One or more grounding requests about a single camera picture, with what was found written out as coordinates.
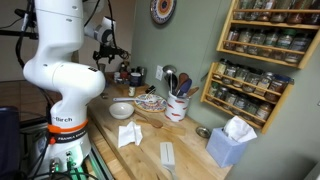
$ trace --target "decorative plate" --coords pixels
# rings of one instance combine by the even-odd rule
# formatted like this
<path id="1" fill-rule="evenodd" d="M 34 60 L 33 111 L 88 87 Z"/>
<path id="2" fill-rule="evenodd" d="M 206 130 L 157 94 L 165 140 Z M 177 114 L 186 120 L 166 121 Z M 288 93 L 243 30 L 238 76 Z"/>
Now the decorative plate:
<path id="1" fill-rule="evenodd" d="M 174 12 L 177 0 L 151 0 L 151 17 L 157 24 L 167 22 Z"/>
<path id="2" fill-rule="evenodd" d="M 145 99 L 147 95 L 148 94 L 141 94 L 141 95 L 137 96 L 137 98 Z M 161 112 L 166 109 L 167 101 L 165 99 L 163 99 L 162 97 L 155 95 L 155 94 L 151 94 L 150 96 L 154 96 L 157 99 L 157 101 L 155 103 L 148 103 L 148 102 L 142 102 L 139 100 L 135 100 L 134 101 L 135 105 L 139 109 L 142 109 L 142 110 L 148 111 L 148 112 Z"/>

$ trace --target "white bowl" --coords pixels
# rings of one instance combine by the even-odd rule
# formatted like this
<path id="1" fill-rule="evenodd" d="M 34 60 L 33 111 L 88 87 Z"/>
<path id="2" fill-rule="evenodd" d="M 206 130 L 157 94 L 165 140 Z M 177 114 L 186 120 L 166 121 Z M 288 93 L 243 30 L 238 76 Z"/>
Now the white bowl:
<path id="1" fill-rule="evenodd" d="M 109 112 L 116 119 L 127 119 L 133 113 L 134 108 L 128 103 L 114 103 L 109 107 Z"/>

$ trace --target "wall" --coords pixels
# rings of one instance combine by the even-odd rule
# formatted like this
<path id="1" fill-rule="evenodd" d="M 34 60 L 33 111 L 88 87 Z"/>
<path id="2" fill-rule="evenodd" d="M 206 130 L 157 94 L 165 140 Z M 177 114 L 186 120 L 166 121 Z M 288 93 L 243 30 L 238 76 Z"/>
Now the wall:
<path id="1" fill-rule="evenodd" d="M 1 0 L 0 2 L 0 28 L 10 25 L 13 21 L 18 19 L 14 14 L 14 10 L 25 9 L 26 0 Z M 132 32 L 134 22 L 134 6 L 135 0 L 117 0 L 111 2 L 113 9 L 113 18 L 116 20 L 116 42 L 119 47 L 131 53 Z M 105 1 L 104 9 L 95 14 L 92 21 L 100 24 L 103 16 L 110 16 L 107 1 Z M 21 28 L 22 20 L 18 21 L 14 26 L 1 30 L 19 31 Z M 23 80 L 22 68 L 20 67 L 16 55 L 15 44 L 18 37 L 14 36 L 0 36 L 0 82 L 1 81 L 14 81 Z M 37 50 L 38 41 L 24 38 L 22 45 L 22 59 L 27 62 L 31 59 Z M 79 62 L 82 64 L 91 65 L 96 67 L 95 61 L 92 59 L 94 51 L 99 51 L 99 43 L 93 39 L 85 37 L 85 41 L 79 50 Z M 100 63 L 106 63 L 106 71 L 113 72 L 118 70 L 122 59 L 116 56 L 116 59 L 108 64 L 106 58 L 102 58 Z"/>
<path id="2" fill-rule="evenodd" d="M 267 134 L 256 131 L 241 161 L 235 165 L 227 179 L 303 179 L 320 160 L 319 91 L 316 49 L 304 70 L 254 61 L 238 56 L 218 53 L 216 45 L 231 0 L 177 1 L 176 11 L 168 23 L 155 24 L 150 17 L 150 2 L 137 1 L 132 45 L 133 65 L 148 69 L 147 83 L 155 85 L 157 92 L 167 97 L 169 87 L 155 79 L 156 66 L 174 65 L 179 74 L 187 72 L 193 85 L 204 82 L 210 64 L 221 57 L 295 79 L 295 85 Z M 190 103 L 188 115 L 208 128 L 224 126 L 231 116 L 200 103 L 198 92 Z"/>

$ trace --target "wooden spice rack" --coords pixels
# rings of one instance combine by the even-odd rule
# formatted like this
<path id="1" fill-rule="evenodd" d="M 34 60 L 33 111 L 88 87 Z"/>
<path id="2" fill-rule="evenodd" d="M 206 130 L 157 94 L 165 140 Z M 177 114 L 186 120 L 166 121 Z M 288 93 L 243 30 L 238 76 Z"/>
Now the wooden spice rack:
<path id="1" fill-rule="evenodd" d="M 275 64 L 280 64 L 284 66 L 289 66 L 289 67 L 294 67 L 298 69 L 303 69 L 307 62 L 309 61 L 311 55 L 313 54 L 314 50 L 316 49 L 319 41 L 320 41 L 320 26 L 318 25 L 306 25 L 306 24 L 287 24 L 287 23 L 272 23 L 272 22 L 262 22 L 262 21 L 246 21 L 246 20 L 233 20 L 233 13 L 234 12 L 285 12 L 285 13 L 320 13 L 320 10 L 287 10 L 287 9 L 269 9 L 269 10 L 259 10 L 259 9 L 238 9 L 239 7 L 239 0 L 233 0 L 231 2 L 231 6 L 225 21 L 225 24 L 222 29 L 222 34 L 220 36 L 220 40 L 218 42 L 217 46 L 217 51 L 221 52 L 226 52 L 230 54 L 235 54 L 243 57 L 248 57 L 248 58 L 253 58 L 256 60 L 260 61 L 266 61 L 270 63 L 275 63 Z M 287 50 L 287 49 L 281 49 L 281 48 L 275 48 L 275 47 L 270 47 L 270 46 L 263 46 L 263 45 L 256 45 L 256 44 L 250 44 L 250 43 L 242 43 L 242 42 L 237 42 L 237 41 L 227 41 L 228 33 L 229 30 L 232 26 L 249 26 L 249 27 L 259 27 L 259 28 L 274 28 L 278 27 L 280 29 L 285 29 L 285 28 L 291 28 L 291 29 L 296 29 L 299 31 L 312 31 L 315 33 L 315 36 L 309 45 L 308 49 L 306 52 L 301 52 L 301 51 L 292 51 L 292 50 Z M 225 43 L 234 43 L 234 44 L 242 44 L 242 45 L 250 45 L 250 46 L 255 46 L 255 47 L 260 47 L 264 49 L 269 49 L 269 50 L 281 50 L 282 52 L 290 52 L 290 53 L 295 53 L 295 54 L 301 54 L 303 55 L 301 61 L 299 64 L 292 64 L 292 63 L 287 63 L 285 61 L 281 60 L 276 60 L 272 58 L 267 58 L 267 57 L 262 57 L 262 56 L 256 56 L 256 55 L 251 55 L 251 54 L 246 54 L 246 53 L 241 53 L 233 50 L 227 50 L 224 49 L 224 44 Z"/>
<path id="2" fill-rule="evenodd" d="M 214 79 L 214 78 L 213 78 L 213 75 L 214 75 L 214 74 L 217 74 L 217 73 L 216 73 L 216 68 L 217 68 L 217 66 L 218 66 L 218 63 L 212 63 L 212 65 L 211 65 L 211 67 L 210 67 L 210 70 L 209 70 L 209 73 L 208 73 L 208 77 L 207 77 L 207 80 L 206 80 L 206 84 L 205 84 L 205 87 L 204 87 L 204 89 L 203 89 L 203 92 L 202 92 L 200 101 L 201 101 L 201 102 L 208 103 L 208 104 L 210 104 L 211 106 L 220 109 L 221 111 L 224 111 L 224 112 L 226 112 L 226 113 L 228 113 L 228 114 L 230 114 L 230 115 L 233 115 L 233 113 L 232 113 L 230 110 L 224 109 L 223 107 L 214 104 L 213 102 L 211 102 L 211 101 L 208 100 L 207 98 L 214 99 L 214 100 L 219 101 L 219 102 L 221 102 L 221 103 L 223 103 L 223 104 L 227 104 L 227 105 L 230 106 L 231 108 L 234 108 L 234 109 L 240 111 L 241 113 L 246 114 L 247 116 L 253 117 L 253 118 L 256 119 L 256 121 L 258 121 L 259 123 L 255 123 L 255 122 L 253 122 L 253 121 L 246 120 L 246 119 L 244 119 L 243 117 L 239 116 L 241 119 L 243 119 L 244 121 L 246 121 L 246 122 L 247 122 L 248 124 L 250 124 L 252 127 L 257 128 L 257 129 L 260 129 L 260 130 L 261 130 L 261 133 L 265 134 L 265 133 L 267 132 L 268 128 L 270 127 L 270 125 L 272 124 L 272 122 L 273 122 L 274 118 L 276 117 L 277 113 L 279 112 L 280 107 L 281 107 L 282 104 L 284 103 L 284 101 L 285 101 L 286 97 L 288 96 L 289 92 L 291 91 L 291 89 L 292 89 L 292 87 L 293 87 L 293 84 L 292 84 L 292 83 L 289 83 L 289 84 L 287 85 L 287 87 L 285 88 L 285 90 L 284 90 L 283 93 L 278 93 L 278 92 L 274 92 L 274 91 L 271 91 L 271 90 L 268 90 L 268 89 L 262 89 L 262 88 L 260 88 L 260 87 L 258 87 L 258 86 L 254 86 L 254 85 L 252 85 L 252 84 L 249 84 L 249 83 L 246 83 L 246 82 L 241 81 L 242 84 L 247 84 L 247 85 L 249 85 L 249 86 L 252 86 L 252 87 L 255 87 L 255 88 L 258 88 L 258 89 L 262 89 L 262 90 L 264 90 L 264 91 L 266 91 L 266 92 L 270 92 L 270 93 L 275 94 L 275 95 L 277 95 L 277 96 L 280 97 L 277 102 L 272 102 L 272 101 L 267 100 L 267 99 L 264 98 L 263 96 L 259 96 L 259 95 L 254 94 L 254 93 L 247 93 L 247 92 L 243 91 L 241 88 L 237 88 L 237 87 L 235 87 L 235 86 L 233 86 L 233 85 L 225 85 L 225 84 L 223 84 L 220 80 Z M 225 76 L 225 75 L 221 75 L 221 74 L 219 74 L 219 76 L 227 77 L 228 79 L 231 79 L 231 80 L 233 80 L 233 81 L 239 81 L 238 79 L 231 78 L 231 77 L 229 77 L 229 76 Z M 222 86 L 228 87 L 228 88 L 230 88 L 230 89 L 234 89 L 234 90 L 236 90 L 236 91 L 238 91 L 238 92 L 247 94 L 247 95 L 249 95 L 249 96 L 251 96 L 251 97 L 258 98 L 258 99 L 260 99 L 261 101 L 269 102 L 269 103 L 271 103 L 271 104 L 274 105 L 274 108 L 273 108 L 272 112 L 270 113 L 268 119 L 267 119 L 267 120 L 263 120 L 263 119 L 261 119 L 261 118 L 259 118 L 259 117 L 256 117 L 256 116 L 254 116 L 254 115 L 252 115 L 252 114 L 249 114 L 248 112 L 246 112 L 246 111 L 244 111 L 244 110 L 242 110 L 242 109 L 239 109 L 239 108 L 233 106 L 232 104 L 229 104 L 229 103 L 227 103 L 227 102 L 225 102 L 225 101 L 222 101 L 222 100 L 217 99 L 217 98 L 213 97 L 212 95 L 210 95 L 210 94 L 209 94 L 209 89 L 210 89 L 210 87 L 211 87 L 211 83 L 212 83 L 212 82 L 217 82 L 217 83 L 219 83 L 219 84 L 222 85 Z"/>

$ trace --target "green wall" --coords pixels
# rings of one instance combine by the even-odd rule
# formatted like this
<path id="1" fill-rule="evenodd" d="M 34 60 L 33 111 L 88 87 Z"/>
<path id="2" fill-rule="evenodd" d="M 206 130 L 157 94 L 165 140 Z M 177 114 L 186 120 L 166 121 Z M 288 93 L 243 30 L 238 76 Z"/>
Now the green wall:
<path id="1" fill-rule="evenodd" d="M 258 138 L 249 143 L 227 179 L 303 179 L 320 160 L 319 48 L 303 70 L 217 52 L 230 2 L 177 1 L 169 22 L 157 25 L 150 17 L 150 1 L 136 1 L 132 66 L 145 66 L 148 70 L 146 82 L 155 85 L 157 93 L 163 97 L 167 97 L 169 87 L 164 80 L 155 79 L 157 65 L 171 64 L 178 69 L 177 75 L 188 73 L 193 85 L 200 86 L 190 103 L 188 115 L 210 129 L 222 127 L 232 118 L 200 103 L 204 86 L 200 79 L 212 62 L 224 57 L 294 78 L 294 88 L 269 131 L 265 135 L 256 131 Z"/>

